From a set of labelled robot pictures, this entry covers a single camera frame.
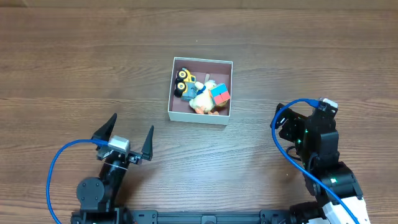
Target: black tire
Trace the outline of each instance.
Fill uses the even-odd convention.
[[[184,82],[178,82],[175,84],[174,95],[176,97],[181,97],[182,93],[187,89],[187,85]]]
[[[188,77],[188,74],[186,71],[179,71],[177,73],[177,81],[178,82],[182,82],[184,81],[184,79],[186,79]]]

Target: toy tractor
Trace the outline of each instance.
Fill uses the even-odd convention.
[[[177,73],[174,95],[186,101],[194,99],[197,95],[197,88],[195,87],[196,80],[196,77],[188,69],[182,68]]]

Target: table surface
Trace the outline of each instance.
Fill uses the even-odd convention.
[[[372,223],[396,223],[397,24],[395,11],[1,8],[0,223],[53,223],[52,158],[115,112],[113,133],[136,151],[155,126],[153,160],[131,166],[121,187],[118,202],[129,208],[258,211],[313,201],[269,124],[279,102],[319,96],[339,103],[341,160]],[[174,57],[234,62],[229,125],[169,121]],[[101,166],[92,145],[60,156],[51,199],[63,223],[79,209],[77,184]]]

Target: white plush toy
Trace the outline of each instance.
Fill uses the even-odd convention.
[[[201,82],[196,82],[195,87],[198,89],[197,96],[189,101],[189,105],[198,114],[218,114],[218,112],[212,113],[211,110],[214,108],[215,104],[210,96],[209,90],[217,86],[214,80],[209,80],[202,84]]]

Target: cardboard box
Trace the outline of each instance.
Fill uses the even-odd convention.
[[[231,95],[231,99],[225,107],[217,108],[220,115],[196,114],[187,101],[174,96],[177,72],[183,67],[187,68],[192,75],[196,76],[197,81],[199,82],[203,83],[205,81],[206,74],[209,73],[210,80],[215,80],[217,84],[225,83],[228,88],[228,92]],[[232,69],[233,63],[229,61],[175,57],[169,93],[168,112],[170,120],[227,125],[231,112]]]

